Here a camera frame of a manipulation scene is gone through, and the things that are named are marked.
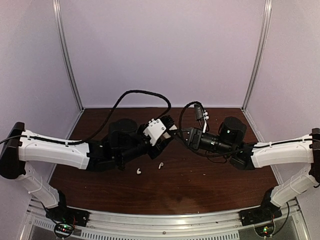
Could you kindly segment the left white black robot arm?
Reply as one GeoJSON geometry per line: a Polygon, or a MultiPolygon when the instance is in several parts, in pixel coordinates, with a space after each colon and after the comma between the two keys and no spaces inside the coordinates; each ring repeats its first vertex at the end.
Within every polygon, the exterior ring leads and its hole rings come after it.
{"type": "Polygon", "coordinates": [[[20,181],[29,194],[42,202],[61,222],[72,218],[64,194],[51,187],[32,167],[31,162],[66,165],[89,172],[124,169],[126,163],[149,155],[159,156],[172,140],[169,131],[176,130],[169,116],[138,124],[128,118],[113,122],[102,140],[66,140],[36,134],[17,122],[0,153],[0,175],[20,181]]]}

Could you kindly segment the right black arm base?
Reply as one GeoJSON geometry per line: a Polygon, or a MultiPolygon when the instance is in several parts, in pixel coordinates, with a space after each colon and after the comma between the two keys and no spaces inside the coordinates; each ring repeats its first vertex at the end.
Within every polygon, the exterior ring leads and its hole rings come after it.
{"type": "Polygon", "coordinates": [[[284,228],[290,216],[290,205],[286,202],[286,218],[280,227],[276,227],[275,219],[281,217],[282,212],[280,206],[271,203],[273,190],[274,188],[270,188],[265,192],[260,206],[241,210],[238,213],[243,227],[260,224],[254,227],[254,231],[264,240],[277,235],[284,228]]]}

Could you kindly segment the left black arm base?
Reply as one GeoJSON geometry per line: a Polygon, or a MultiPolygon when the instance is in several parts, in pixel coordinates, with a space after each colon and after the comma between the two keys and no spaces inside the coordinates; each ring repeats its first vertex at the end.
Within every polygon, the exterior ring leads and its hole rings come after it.
{"type": "Polygon", "coordinates": [[[72,235],[76,226],[85,227],[87,225],[90,213],[86,210],[76,209],[67,206],[66,196],[58,190],[59,201],[54,208],[45,210],[46,217],[54,223],[53,232],[59,239],[66,239],[72,235]]]}

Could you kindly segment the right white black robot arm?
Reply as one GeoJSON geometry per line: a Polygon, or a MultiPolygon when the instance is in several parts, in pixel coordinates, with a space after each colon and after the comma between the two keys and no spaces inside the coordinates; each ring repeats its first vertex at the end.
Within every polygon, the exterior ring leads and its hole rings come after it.
{"type": "Polygon", "coordinates": [[[203,150],[212,153],[213,157],[228,158],[230,164],[239,170],[305,163],[306,166],[289,180],[265,193],[256,216],[266,221],[287,201],[320,185],[320,130],[314,128],[310,134],[290,140],[245,143],[246,130],[243,122],[229,116],[221,123],[217,134],[194,127],[173,127],[170,132],[194,153],[203,150]]]}

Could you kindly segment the aluminium front rail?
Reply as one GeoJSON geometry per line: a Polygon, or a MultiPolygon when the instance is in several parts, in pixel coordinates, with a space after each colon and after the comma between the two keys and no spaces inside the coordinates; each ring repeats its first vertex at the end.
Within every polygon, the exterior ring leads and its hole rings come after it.
{"type": "MultiPolygon", "coordinates": [[[[239,212],[249,208],[209,213],[147,215],[88,210],[86,226],[76,226],[66,240],[310,240],[300,206],[289,201],[282,216],[273,220],[276,235],[265,238],[256,233],[263,222],[244,226],[239,212]]],[[[59,240],[54,223],[37,200],[29,204],[18,240],[59,240]]]]}

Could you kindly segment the right aluminium frame post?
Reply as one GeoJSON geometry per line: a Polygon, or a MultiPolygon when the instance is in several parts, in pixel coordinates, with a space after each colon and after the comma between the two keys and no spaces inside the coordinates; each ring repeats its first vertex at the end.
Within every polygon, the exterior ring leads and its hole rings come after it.
{"type": "Polygon", "coordinates": [[[254,58],[253,68],[250,75],[250,80],[248,84],[248,88],[245,94],[245,98],[242,104],[242,111],[245,112],[248,108],[251,96],[254,91],[255,83],[258,77],[259,69],[262,63],[263,53],[264,49],[267,43],[269,29],[270,29],[270,23],[272,18],[272,0],[265,0],[264,1],[264,10],[262,15],[262,22],[261,22],[261,28],[260,28],[260,34],[258,39],[258,45],[257,50],[254,58]]]}

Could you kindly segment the aluminium frame post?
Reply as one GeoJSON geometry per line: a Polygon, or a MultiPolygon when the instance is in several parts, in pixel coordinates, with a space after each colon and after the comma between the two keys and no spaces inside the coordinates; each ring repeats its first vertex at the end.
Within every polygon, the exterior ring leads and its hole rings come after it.
{"type": "Polygon", "coordinates": [[[64,62],[64,67],[66,70],[66,74],[68,77],[68,81],[70,84],[70,88],[76,103],[76,106],[80,112],[84,110],[83,103],[80,97],[80,93],[76,84],[73,67],[71,63],[71,58],[68,51],[68,45],[64,30],[64,23],[63,23],[63,17],[62,17],[62,11],[61,11],[61,1],[60,0],[52,0],[52,6],[53,6],[53,13],[55,17],[55,22],[57,26],[57,34],[59,38],[61,53],[62,53],[62,59],[64,62]]]}
{"type": "Polygon", "coordinates": [[[264,10],[262,15],[262,22],[261,22],[261,28],[260,28],[260,34],[258,39],[258,45],[257,50],[254,58],[253,68],[250,75],[250,80],[248,84],[248,88],[245,94],[245,98],[242,104],[242,111],[245,112],[248,108],[251,96],[254,91],[255,83],[258,77],[259,69],[262,63],[263,53],[264,49],[267,43],[269,29],[270,29],[270,23],[272,18],[272,0],[265,0],[264,1],[264,10]]]}

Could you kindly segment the left aluminium frame post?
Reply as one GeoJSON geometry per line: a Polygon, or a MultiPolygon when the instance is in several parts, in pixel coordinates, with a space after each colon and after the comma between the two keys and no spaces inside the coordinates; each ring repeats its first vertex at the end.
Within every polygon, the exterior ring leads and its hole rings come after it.
{"type": "Polygon", "coordinates": [[[76,103],[76,106],[80,112],[84,110],[83,103],[80,97],[80,93],[76,84],[73,67],[71,63],[71,58],[68,51],[68,45],[64,30],[64,23],[63,23],[63,17],[62,17],[62,11],[61,11],[61,1],[60,0],[52,0],[52,6],[53,6],[53,13],[55,17],[55,22],[57,26],[57,34],[59,38],[61,53],[62,53],[62,59],[64,62],[64,67],[66,70],[66,74],[68,77],[68,81],[70,84],[70,88],[76,103]]]}

